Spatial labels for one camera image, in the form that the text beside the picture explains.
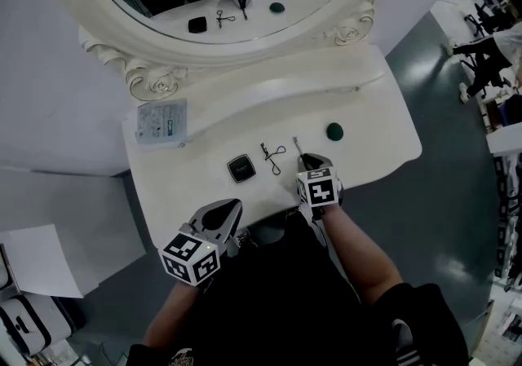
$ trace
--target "dark green floor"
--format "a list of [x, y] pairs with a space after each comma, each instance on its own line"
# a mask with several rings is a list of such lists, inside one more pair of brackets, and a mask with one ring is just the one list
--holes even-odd
[[[347, 190], [344, 207], [390, 254], [406, 281], [442, 288], [473, 342], [479, 328], [473, 320], [489, 296], [498, 199], [478, 106], [475, 100], [458, 102], [458, 83], [466, 77], [459, 64], [447, 62], [446, 42], [428, 14], [387, 57], [422, 155], [385, 179]], [[72, 339], [79, 346], [104, 342], [114, 363], [140, 340], [174, 283], [147, 237], [131, 177], [125, 182], [149, 252], [80, 301], [88, 322]]]

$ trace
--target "white desk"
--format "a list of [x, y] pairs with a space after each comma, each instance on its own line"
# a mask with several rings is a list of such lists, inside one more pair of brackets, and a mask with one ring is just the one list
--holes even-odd
[[[185, 148], [142, 148], [135, 143], [135, 125], [125, 120], [130, 168], [154, 244], [161, 247], [198, 208], [213, 201], [241, 199], [240, 227], [297, 205], [295, 135], [305, 152], [333, 161], [346, 188], [383, 178], [420, 156], [422, 147], [399, 86], [378, 48], [371, 49], [383, 76], [360, 91], [261, 105], [220, 122]], [[334, 121], [344, 128], [344, 138], [337, 143], [325, 135], [326, 126]], [[272, 174], [272, 164], [264, 161], [261, 143], [270, 152], [286, 147], [285, 154], [274, 156], [280, 176]], [[236, 184], [227, 163], [245, 153], [257, 174]]]
[[[312, 0], [251, 0], [245, 9], [248, 20], [232, 0], [201, 0], [155, 15], [153, 20], [161, 28], [176, 37], [205, 43], [230, 43], [252, 40], [285, 29], [308, 15], [307, 6]], [[280, 2], [285, 6], [281, 14], [269, 10], [270, 4]], [[236, 20], [224, 21], [220, 29], [216, 20], [217, 10], [223, 10], [222, 17], [235, 16]], [[207, 30], [201, 34], [188, 32], [188, 21], [205, 16]]]

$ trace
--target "black shirt sleeve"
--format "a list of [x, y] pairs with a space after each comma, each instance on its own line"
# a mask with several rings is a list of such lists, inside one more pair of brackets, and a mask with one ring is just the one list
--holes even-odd
[[390, 364], [468, 364], [464, 336], [435, 284], [398, 284], [371, 307], [371, 316]]

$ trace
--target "white box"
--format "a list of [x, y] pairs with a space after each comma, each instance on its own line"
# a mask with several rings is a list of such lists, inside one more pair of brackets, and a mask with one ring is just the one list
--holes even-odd
[[310, 208], [338, 203], [337, 170], [333, 166], [300, 172], [297, 184], [301, 201]]
[[192, 286], [199, 285], [221, 267], [217, 245], [182, 232], [158, 252], [165, 271]]

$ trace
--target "reflected green object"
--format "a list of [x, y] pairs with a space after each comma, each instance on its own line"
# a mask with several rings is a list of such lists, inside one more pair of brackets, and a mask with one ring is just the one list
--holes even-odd
[[330, 140], [339, 141], [343, 138], [344, 131], [343, 128], [337, 122], [332, 122], [326, 128], [326, 135]]
[[285, 6], [279, 2], [270, 4], [270, 11], [276, 14], [281, 14], [285, 10]]

